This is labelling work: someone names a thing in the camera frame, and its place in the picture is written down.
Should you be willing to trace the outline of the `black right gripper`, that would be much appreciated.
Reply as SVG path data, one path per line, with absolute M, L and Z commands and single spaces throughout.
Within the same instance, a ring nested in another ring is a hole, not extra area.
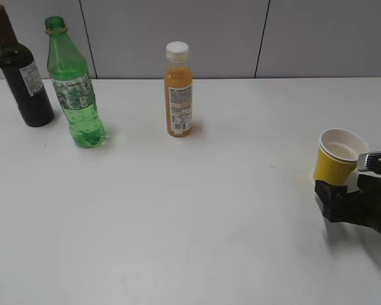
M 314 191 L 321 202 L 323 217 L 329 222 L 349 222 L 381 234 L 381 177 L 360 174 L 358 191 L 316 180 Z

